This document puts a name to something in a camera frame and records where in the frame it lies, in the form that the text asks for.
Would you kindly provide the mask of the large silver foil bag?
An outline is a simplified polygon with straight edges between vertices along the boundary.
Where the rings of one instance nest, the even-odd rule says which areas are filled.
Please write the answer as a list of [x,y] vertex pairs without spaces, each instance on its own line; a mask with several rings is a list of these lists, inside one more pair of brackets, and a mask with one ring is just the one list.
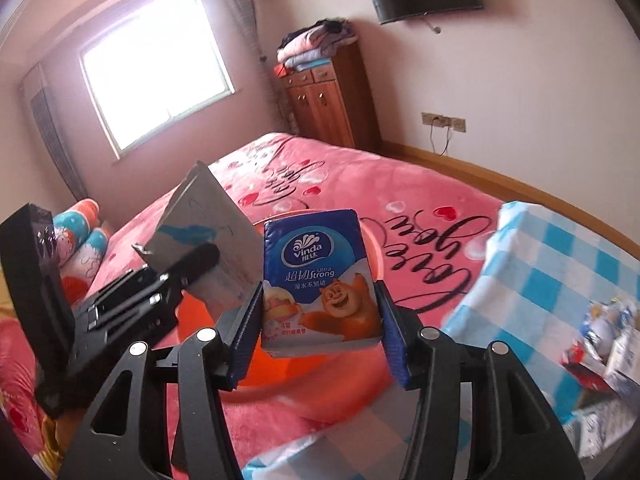
[[219,262],[186,291],[219,318],[247,300],[262,279],[262,234],[208,166],[197,162],[171,195],[150,240],[134,250],[152,269],[166,271],[203,244],[217,246]]

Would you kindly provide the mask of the blue tissue pack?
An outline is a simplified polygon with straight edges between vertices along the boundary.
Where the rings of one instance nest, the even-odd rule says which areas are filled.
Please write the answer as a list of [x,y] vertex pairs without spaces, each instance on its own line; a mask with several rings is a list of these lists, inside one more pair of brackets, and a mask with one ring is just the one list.
[[352,209],[267,221],[262,290],[262,348],[269,353],[382,338],[367,252]]

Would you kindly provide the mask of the red snack wrapper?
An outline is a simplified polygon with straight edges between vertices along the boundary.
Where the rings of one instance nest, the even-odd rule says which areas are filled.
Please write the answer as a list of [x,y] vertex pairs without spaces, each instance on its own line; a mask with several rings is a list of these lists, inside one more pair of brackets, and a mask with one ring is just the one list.
[[593,359],[580,341],[574,340],[570,348],[563,352],[561,364],[582,388],[604,393],[613,392],[604,378],[605,365]]

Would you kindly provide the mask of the white blue snack bag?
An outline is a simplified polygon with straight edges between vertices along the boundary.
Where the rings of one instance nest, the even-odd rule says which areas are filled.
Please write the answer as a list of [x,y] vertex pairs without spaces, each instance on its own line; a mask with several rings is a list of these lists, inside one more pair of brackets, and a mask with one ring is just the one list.
[[639,332],[627,328],[614,341],[604,380],[623,398],[639,397]]

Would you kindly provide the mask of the colourful pillow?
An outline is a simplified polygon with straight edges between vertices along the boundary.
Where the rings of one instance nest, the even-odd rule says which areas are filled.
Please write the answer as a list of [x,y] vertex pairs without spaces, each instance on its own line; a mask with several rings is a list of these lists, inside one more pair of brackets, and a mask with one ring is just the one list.
[[106,254],[111,234],[102,228],[100,207],[85,198],[53,218],[63,292],[70,304],[83,300]]

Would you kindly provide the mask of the crumpled silver wrapper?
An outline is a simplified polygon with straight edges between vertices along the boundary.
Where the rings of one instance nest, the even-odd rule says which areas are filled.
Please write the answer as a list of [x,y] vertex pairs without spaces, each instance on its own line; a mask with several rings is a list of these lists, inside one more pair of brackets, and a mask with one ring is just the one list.
[[638,304],[629,298],[590,304],[579,330],[587,351],[600,361],[606,360],[616,339],[636,327],[638,315]]

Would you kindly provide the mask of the orange plastic bucket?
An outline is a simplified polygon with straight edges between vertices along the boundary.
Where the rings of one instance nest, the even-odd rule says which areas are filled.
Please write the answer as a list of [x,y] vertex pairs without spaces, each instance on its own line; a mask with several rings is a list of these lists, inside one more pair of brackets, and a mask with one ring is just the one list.
[[[370,228],[360,220],[372,280],[384,278],[382,248]],[[186,292],[178,309],[178,339],[213,326],[205,304]],[[329,420],[329,411],[357,411],[378,396],[390,383],[382,349],[376,342],[351,341],[337,348],[305,344],[293,351],[273,354],[258,341],[247,374],[233,392],[223,392],[231,404],[274,401],[292,405],[291,410],[309,418]]]

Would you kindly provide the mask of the blue checkered tablecloth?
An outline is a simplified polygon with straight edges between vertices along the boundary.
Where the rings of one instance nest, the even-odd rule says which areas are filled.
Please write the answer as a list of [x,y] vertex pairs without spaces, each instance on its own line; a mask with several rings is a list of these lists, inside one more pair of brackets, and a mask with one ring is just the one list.
[[[620,401],[580,408],[582,388],[561,365],[588,308],[639,302],[639,261],[583,226],[522,202],[503,205],[480,277],[444,327],[462,344],[507,344],[526,366],[589,478],[639,475],[639,411]],[[350,422],[254,457],[247,479],[396,479],[418,396],[397,386]]]

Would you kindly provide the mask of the bright window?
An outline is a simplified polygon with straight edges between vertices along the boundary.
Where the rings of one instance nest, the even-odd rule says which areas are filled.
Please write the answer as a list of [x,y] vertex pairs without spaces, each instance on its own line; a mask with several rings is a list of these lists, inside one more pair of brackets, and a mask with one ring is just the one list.
[[117,157],[235,92],[203,0],[152,0],[81,50],[90,98]]

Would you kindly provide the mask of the wooden cabinet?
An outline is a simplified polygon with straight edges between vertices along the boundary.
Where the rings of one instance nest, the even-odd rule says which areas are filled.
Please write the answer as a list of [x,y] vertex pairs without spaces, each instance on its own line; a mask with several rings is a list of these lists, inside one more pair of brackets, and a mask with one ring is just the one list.
[[337,50],[326,64],[280,79],[300,134],[343,148],[381,147],[369,79],[358,44]]

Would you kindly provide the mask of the pink bed blanket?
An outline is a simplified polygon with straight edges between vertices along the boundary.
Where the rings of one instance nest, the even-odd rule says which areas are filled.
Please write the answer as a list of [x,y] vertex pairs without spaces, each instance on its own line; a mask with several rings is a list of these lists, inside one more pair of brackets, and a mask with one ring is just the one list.
[[326,354],[296,400],[329,422],[390,381],[393,314],[432,325],[480,268],[470,240],[495,198],[417,166],[273,134],[198,162],[175,189],[142,268],[70,304],[49,211],[1,226],[1,266],[35,353],[35,397],[79,426],[62,479],[237,479],[224,404],[256,348]]

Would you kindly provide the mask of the folded blankets stack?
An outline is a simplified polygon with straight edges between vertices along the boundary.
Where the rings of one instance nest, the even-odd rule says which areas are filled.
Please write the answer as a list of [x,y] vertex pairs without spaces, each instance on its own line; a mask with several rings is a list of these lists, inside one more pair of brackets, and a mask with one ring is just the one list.
[[286,70],[332,58],[341,47],[358,39],[355,27],[346,18],[320,20],[285,36],[277,48],[277,63]]

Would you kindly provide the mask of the wall power outlet strip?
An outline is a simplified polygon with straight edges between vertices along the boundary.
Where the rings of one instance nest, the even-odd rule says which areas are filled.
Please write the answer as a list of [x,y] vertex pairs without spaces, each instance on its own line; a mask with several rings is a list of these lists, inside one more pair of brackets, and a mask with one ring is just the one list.
[[448,117],[441,114],[421,113],[422,124],[434,128],[448,128],[455,132],[465,133],[466,122],[463,118]]

